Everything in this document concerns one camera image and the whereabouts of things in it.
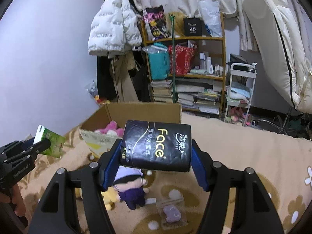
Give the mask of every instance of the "green pole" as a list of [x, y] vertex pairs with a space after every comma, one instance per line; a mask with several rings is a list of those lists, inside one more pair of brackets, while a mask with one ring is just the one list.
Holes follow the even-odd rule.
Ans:
[[171, 30], [172, 30], [172, 57], [173, 57], [173, 103], [176, 103], [176, 92], [175, 92], [175, 71], [176, 71], [176, 64], [175, 64], [175, 44], [174, 44], [174, 14], [169, 14], [169, 18], [171, 21]]

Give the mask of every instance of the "bookshelf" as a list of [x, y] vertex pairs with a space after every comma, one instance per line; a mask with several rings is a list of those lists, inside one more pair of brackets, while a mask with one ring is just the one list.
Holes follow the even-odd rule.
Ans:
[[[223, 75], [222, 77], [212, 76], [212, 75], [196, 75], [196, 74], [186, 74], [186, 75], [176, 75], [176, 77], [184, 77], [184, 78], [201, 78], [201, 79], [213, 79], [213, 80], [219, 80], [222, 81], [222, 92], [221, 92], [221, 99], [220, 99], [220, 108], [219, 108], [219, 119], [221, 119], [222, 115], [222, 109], [224, 104], [224, 86], [225, 86], [225, 67], [226, 67], [226, 53], [225, 53], [225, 35], [224, 35], [224, 20], [223, 20], [223, 14], [220, 13], [220, 19], [221, 19], [221, 27], [222, 27], [222, 36], [223, 37], [209, 37], [209, 36], [183, 36], [179, 38], [174, 38], [175, 41], [179, 40], [209, 40], [209, 41], [220, 41], [221, 42], [221, 54], [209, 54], [212, 58], [220, 58], [222, 59], [222, 66], [223, 66]], [[143, 44], [144, 46], [147, 46], [149, 44], [153, 44], [155, 42], [170, 42], [172, 41], [172, 38], [166, 38], [166, 39], [159, 39], [156, 41], [148, 40], [147, 32], [145, 29], [145, 23], [141, 22], [142, 27], [142, 37], [143, 37]], [[149, 59], [146, 54], [146, 61], [147, 61], [147, 67], [148, 67], [148, 73], [149, 73], [149, 80], [152, 80], [150, 67], [149, 67]], [[191, 109], [191, 108], [183, 108], [182, 110], [185, 111], [194, 111], [194, 112], [200, 112], [200, 110]]]

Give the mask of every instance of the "pink stuffed animal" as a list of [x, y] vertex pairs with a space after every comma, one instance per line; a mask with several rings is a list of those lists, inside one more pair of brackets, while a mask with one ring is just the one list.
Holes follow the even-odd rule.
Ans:
[[111, 134], [116, 135], [118, 137], [124, 136], [124, 129], [118, 129], [116, 121], [112, 120], [104, 129], [95, 130], [98, 134]]

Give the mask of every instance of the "black tissue package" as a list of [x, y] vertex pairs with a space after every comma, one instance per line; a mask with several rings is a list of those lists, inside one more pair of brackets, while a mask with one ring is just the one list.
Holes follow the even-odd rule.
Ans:
[[188, 172], [191, 168], [191, 126], [128, 120], [120, 164], [147, 170]]

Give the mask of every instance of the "jacket sleeve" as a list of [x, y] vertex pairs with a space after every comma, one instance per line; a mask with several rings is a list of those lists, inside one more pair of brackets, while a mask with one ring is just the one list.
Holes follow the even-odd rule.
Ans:
[[140, 46], [142, 38], [137, 25], [137, 17], [132, 10], [129, 0], [121, 1], [121, 10], [124, 17], [124, 33], [126, 36], [126, 43], [131, 47]]
[[121, 10], [122, 0], [105, 0], [91, 24], [88, 42], [90, 55], [107, 56], [123, 53], [126, 38]]

